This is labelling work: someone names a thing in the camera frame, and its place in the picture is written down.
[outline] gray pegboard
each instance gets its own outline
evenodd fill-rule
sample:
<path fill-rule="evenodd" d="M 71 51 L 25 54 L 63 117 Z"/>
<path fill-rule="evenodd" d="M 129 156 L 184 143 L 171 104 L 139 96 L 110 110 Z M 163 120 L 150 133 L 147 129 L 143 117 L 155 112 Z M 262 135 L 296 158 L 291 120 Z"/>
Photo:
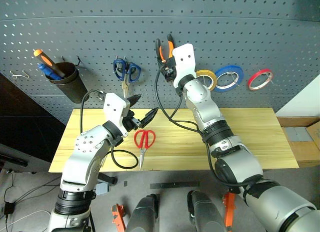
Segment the gray pegboard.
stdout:
<path fill-rule="evenodd" d="M 239 65 L 242 84 L 226 93 L 212 92 L 219 107 L 284 106 L 319 74 L 320 0 L 0 0 L 1 73 L 62 122 L 73 104 L 38 71 L 33 49 L 56 62 L 76 63 L 87 89 L 122 94 L 112 72 L 115 55 L 142 67 L 129 94 L 142 94 L 136 108 L 157 106 L 155 39 L 166 46 L 192 43 L 196 70 L 216 71 Z M 251 92 L 248 79 L 270 68 L 274 84 Z M 24 69 L 30 79 L 17 81 L 10 70 Z M 174 89 L 163 79 L 159 93 L 166 108 L 175 107 Z M 87 108 L 102 108 L 93 96 Z"/>

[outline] red scissors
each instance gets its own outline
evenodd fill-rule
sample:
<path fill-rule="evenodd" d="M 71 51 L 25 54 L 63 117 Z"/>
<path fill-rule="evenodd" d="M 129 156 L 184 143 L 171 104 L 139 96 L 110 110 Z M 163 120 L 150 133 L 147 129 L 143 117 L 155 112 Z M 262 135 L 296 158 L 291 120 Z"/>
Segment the red scissors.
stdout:
<path fill-rule="evenodd" d="M 137 135 L 141 132 L 142 132 L 141 139 L 140 139 L 140 142 L 138 143 Z M 151 144 L 149 144 L 149 136 L 148 136 L 149 133 L 153 135 L 153 140 Z M 154 131 L 139 130 L 135 133 L 134 143 L 140 149 L 140 166 L 139 166 L 140 170 L 142 168 L 142 164 L 144 163 L 145 153 L 147 149 L 149 149 L 154 144 L 155 141 L 156 141 L 156 134 Z"/>

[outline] tool holder cup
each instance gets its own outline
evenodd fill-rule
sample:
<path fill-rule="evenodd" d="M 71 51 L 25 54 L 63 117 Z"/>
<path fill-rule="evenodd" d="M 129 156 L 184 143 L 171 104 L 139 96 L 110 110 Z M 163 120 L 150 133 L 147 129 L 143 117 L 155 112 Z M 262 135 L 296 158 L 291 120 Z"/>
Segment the tool holder cup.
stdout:
<path fill-rule="evenodd" d="M 79 76 L 79 70 L 70 62 L 60 62 L 56 65 L 65 74 L 65 77 L 61 80 L 52 80 L 48 76 L 46 78 L 56 85 L 73 103 L 81 103 L 83 96 L 88 90 Z"/>

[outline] blue scissors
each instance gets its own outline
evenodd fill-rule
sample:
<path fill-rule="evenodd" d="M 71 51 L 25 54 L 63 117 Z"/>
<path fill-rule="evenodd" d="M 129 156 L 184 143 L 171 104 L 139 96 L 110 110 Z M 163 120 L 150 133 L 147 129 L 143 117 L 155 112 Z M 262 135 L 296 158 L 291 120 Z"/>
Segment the blue scissors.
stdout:
<path fill-rule="evenodd" d="M 122 82 L 123 94 L 124 97 L 127 98 L 129 85 L 130 83 L 138 81 L 141 68 L 132 62 L 126 62 L 125 59 L 125 57 L 123 59 L 117 57 L 113 61 L 113 72 Z"/>

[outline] screwdriver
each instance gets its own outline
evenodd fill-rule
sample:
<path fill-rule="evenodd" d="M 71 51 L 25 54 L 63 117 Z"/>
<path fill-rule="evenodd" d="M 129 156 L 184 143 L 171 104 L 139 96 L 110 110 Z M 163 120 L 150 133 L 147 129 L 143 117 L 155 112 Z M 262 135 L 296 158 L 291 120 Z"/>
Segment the screwdriver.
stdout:
<path fill-rule="evenodd" d="M 38 68 L 44 72 L 44 74 L 46 76 L 51 77 L 53 80 L 61 80 L 62 77 L 58 76 L 57 74 L 55 74 L 55 72 L 50 68 L 47 67 L 46 65 L 44 65 L 43 63 L 41 63 L 40 65 L 38 65 Z"/>
<path fill-rule="evenodd" d="M 50 67 L 58 76 L 65 77 L 65 74 L 59 69 L 59 67 L 54 63 L 54 61 L 52 61 L 41 49 L 35 50 L 33 54 L 42 63 Z"/>

